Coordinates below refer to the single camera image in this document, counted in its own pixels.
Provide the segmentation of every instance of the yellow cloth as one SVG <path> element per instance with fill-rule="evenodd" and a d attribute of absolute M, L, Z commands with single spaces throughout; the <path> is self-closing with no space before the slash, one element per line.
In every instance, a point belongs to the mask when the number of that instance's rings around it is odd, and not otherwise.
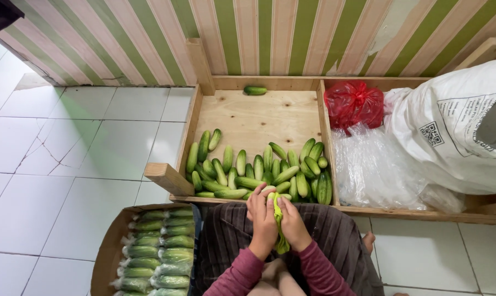
<path fill-rule="evenodd" d="M 278 197 L 279 193 L 276 192 L 274 196 L 274 217 L 275 221 L 277 222 L 277 229 L 279 230 L 279 240 L 275 243 L 275 250 L 277 250 L 279 254 L 284 254 L 290 251 L 290 244 L 284 238 L 283 231 L 280 228 L 280 222 L 283 219 L 283 212 L 281 212 L 280 207 L 277 205 Z"/>

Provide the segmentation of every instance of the person's left hand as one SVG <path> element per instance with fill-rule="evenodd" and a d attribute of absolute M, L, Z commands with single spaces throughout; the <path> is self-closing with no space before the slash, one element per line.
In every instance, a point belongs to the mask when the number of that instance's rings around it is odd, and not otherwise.
<path fill-rule="evenodd" d="M 246 216 L 253 222 L 253 238 L 249 245 L 251 252 L 261 261 L 264 261 L 277 241 L 277 223 L 274 217 L 274 201 L 266 197 L 275 189 L 268 189 L 261 193 L 266 183 L 259 185 L 248 198 Z"/>

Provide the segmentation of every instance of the red plastic bag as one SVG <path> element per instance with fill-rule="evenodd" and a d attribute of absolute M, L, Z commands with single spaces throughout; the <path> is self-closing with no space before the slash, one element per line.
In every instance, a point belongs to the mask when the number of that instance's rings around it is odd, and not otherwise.
<path fill-rule="evenodd" d="M 340 81 L 325 91 L 331 129 L 344 129 L 363 122 L 369 129 L 379 127 L 383 120 L 383 92 L 367 88 L 362 80 Z"/>

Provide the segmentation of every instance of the peeling wallpaper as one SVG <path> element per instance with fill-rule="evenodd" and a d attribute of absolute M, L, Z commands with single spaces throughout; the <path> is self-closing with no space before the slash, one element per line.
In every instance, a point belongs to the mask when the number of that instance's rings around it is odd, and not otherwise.
<path fill-rule="evenodd" d="M 12 0 L 0 38 L 60 85 L 215 75 L 436 76 L 496 37 L 496 0 Z"/>

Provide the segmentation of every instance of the green and pink striped wall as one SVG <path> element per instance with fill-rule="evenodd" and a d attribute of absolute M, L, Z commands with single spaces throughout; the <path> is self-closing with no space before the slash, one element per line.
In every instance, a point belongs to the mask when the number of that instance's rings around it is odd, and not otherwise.
<path fill-rule="evenodd" d="M 496 0 L 13 0 L 0 38 L 60 85 L 215 75 L 436 76 L 496 37 Z"/>

